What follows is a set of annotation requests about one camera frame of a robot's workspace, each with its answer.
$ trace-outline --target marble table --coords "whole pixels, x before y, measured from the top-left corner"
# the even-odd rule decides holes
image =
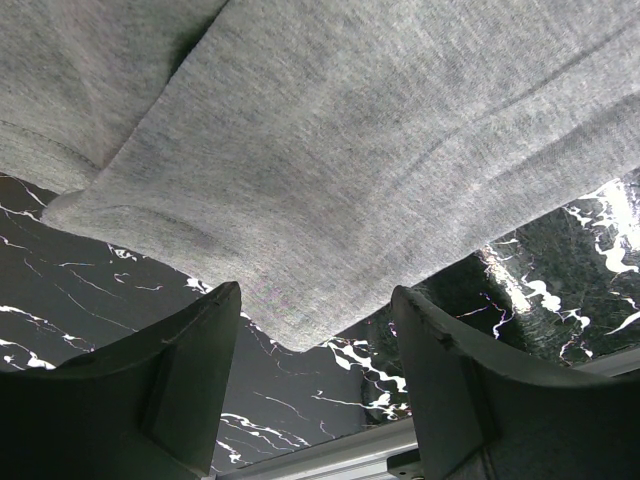
[[[415,288],[469,325],[560,365],[637,345],[639,180],[640,170],[609,182]],[[47,228],[38,218],[54,197],[0,174],[0,369],[55,368],[213,287],[136,252]],[[278,345],[250,315],[243,313],[212,471],[411,415],[388,306],[306,353]]]

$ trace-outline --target gray cloth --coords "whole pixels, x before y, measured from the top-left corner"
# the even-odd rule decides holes
[[[231,0],[160,93],[170,49],[141,37],[187,23],[193,2],[173,4],[168,26],[142,7],[95,13],[77,28],[100,41],[63,49],[60,72],[12,74],[34,100],[0,114],[57,143],[0,130],[32,152],[17,168],[1,154],[0,171],[85,175],[46,224],[239,281],[246,313],[291,349],[640,163],[638,0]],[[0,31],[10,60],[45,48],[30,21]]]

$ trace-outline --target stitching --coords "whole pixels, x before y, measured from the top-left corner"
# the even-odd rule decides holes
[[[50,138],[45,137],[44,135],[41,135],[41,134],[39,134],[39,133],[37,133],[37,132],[34,132],[34,131],[32,131],[32,130],[29,130],[29,129],[27,129],[27,128],[24,128],[24,127],[21,127],[21,126],[19,126],[19,125],[16,125],[15,123],[7,122],[7,121],[2,120],[2,119],[0,119],[0,123],[2,123],[2,124],[4,124],[4,125],[7,125],[7,126],[9,126],[9,127],[12,127],[12,128],[16,128],[16,129],[18,129],[18,130],[21,130],[22,132],[24,132],[24,133],[26,133],[26,134],[31,134],[31,135],[34,135],[34,136],[36,136],[36,137],[43,138],[43,139],[44,139],[44,140],[46,140],[47,142],[49,142],[49,143],[53,143],[53,144],[54,144],[54,145],[56,145],[57,147],[59,147],[59,148],[61,148],[61,149],[65,150],[66,152],[71,153],[74,157],[76,157],[76,158],[78,158],[78,159],[82,160],[83,162],[87,163],[87,164],[88,164],[91,168],[93,168],[94,170],[96,170],[96,171],[98,171],[98,172],[100,171],[100,168],[98,168],[98,167],[97,167],[97,166],[96,166],[96,165],[95,165],[91,160],[89,160],[87,157],[85,157],[84,155],[81,155],[80,153],[76,152],[75,150],[70,149],[70,148],[69,148],[69,147],[67,147],[66,145],[63,145],[62,143],[56,142],[55,140],[51,140]]]

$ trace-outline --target marble countertop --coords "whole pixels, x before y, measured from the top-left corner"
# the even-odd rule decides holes
[[[637,345],[639,180],[640,170],[609,182],[415,288],[469,325],[560,365]],[[0,174],[3,371],[55,368],[213,287],[135,252],[47,228],[38,218],[54,197]],[[305,353],[278,345],[250,314],[243,313],[213,471],[411,415],[388,306]]]

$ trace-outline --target gray t-shirt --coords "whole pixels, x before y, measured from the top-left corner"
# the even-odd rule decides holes
[[[639,11],[9,0],[0,171],[308,349],[640,164]]]

